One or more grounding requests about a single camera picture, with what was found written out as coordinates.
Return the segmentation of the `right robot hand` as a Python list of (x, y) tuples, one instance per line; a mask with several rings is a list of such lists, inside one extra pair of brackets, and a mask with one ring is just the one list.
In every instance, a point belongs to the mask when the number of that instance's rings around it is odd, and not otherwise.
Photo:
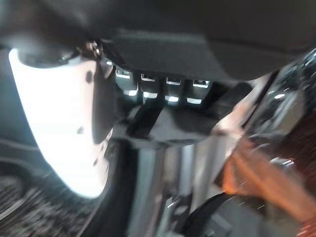
[(0, 45), (40, 150), (96, 198), (106, 161), (92, 137), (97, 64), (185, 79), (252, 80), (316, 45), (313, 0), (3, 0)]

